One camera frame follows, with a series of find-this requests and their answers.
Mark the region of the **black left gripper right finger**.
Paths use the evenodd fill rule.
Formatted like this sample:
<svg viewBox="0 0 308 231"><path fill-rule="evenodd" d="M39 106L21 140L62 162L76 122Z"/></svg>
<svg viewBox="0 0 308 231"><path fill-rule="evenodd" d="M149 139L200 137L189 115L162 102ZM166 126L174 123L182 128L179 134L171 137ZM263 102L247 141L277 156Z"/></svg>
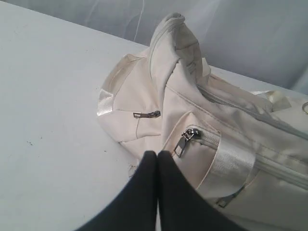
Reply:
<svg viewBox="0 0 308 231"><path fill-rule="evenodd" d="M158 204L163 231L244 231L209 205L185 179L170 152L157 156Z"/></svg>

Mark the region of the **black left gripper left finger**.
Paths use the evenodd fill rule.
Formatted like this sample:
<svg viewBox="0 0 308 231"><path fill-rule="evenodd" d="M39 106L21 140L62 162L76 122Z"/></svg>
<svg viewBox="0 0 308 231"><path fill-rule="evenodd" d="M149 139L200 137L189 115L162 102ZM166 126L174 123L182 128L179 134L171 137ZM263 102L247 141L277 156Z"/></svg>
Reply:
<svg viewBox="0 0 308 231"><path fill-rule="evenodd" d="M79 231L154 231L157 216L157 155L146 151L129 182Z"/></svg>

